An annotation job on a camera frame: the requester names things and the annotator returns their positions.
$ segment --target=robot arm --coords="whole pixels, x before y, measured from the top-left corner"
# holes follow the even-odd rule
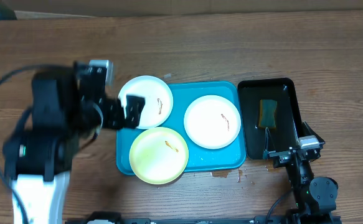
[[[314,177],[310,162],[321,157],[325,141],[304,121],[301,125],[303,137],[298,138],[296,147],[276,152],[266,149],[267,157],[273,159],[273,167],[285,167],[296,200],[297,209],[288,210],[283,217],[285,223],[341,223],[332,217],[336,209],[337,183],[329,177]],[[266,136],[271,142],[271,135]]]
[[[39,71],[32,80],[33,107],[25,110],[12,136],[4,143],[4,175],[21,198],[29,223],[62,222],[62,208],[72,159],[80,138],[101,128],[135,128],[144,98],[127,96],[126,110],[119,99],[106,96],[112,63],[93,60],[89,65]],[[33,128],[24,125],[32,115]],[[14,223],[22,224],[21,205],[13,197]]]

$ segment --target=white plate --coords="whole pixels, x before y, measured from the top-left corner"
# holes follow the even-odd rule
[[[128,81],[119,92],[121,105],[126,109],[126,95],[142,96],[145,106],[137,128],[149,129],[161,125],[173,108],[173,94],[159,78],[143,75]]]
[[[229,100],[215,95],[202,96],[188,106],[184,128],[198,146],[220,149],[237,138],[241,118]]]
[[[131,169],[141,180],[150,184],[166,184],[184,172],[188,146],[175,130],[151,128],[134,140],[129,160]]]

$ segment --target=wooden table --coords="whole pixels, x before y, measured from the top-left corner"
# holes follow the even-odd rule
[[[138,75],[171,73],[168,83],[234,84],[290,77],[302,118],[327,142],[313,172],[338,181],[334,214],[344,223],[363,223],[363,11],[0,22],[0,76],[32,63],[71,65],[93,58],[118,66],[108,91],[113,97]],[[0,87],[2,166],[2,142],[32,101],[31,76]],[[73,160],[64,219],[95,210],[156,219],[253,217],[266,214],[290,188],[284,169],[249,159],[240,171],[217,177],[186,173],[171,185],[148,185],[118,171],[115,141],[114,132],[104,131]],[[293,202],[281,203],[276,213]],[[0,223],[11,222],[10,194],[0,183]]]

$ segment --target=water spill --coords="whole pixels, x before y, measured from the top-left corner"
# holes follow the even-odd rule
[[[213,171],[212,177],[222,177],[227,178],[229,173],[231,173],[232,170],[219,170],[219,171]]]
[[[243,176],[242,170],[238,169],[238,183],[241,183],[241,176]]]

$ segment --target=yellow plate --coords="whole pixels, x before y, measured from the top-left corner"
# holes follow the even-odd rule
[[[166,184],[186,168],[188,146],[184,138],[170,128],[151,128],[134,140],[129,160],[131,169],[141,180]]]

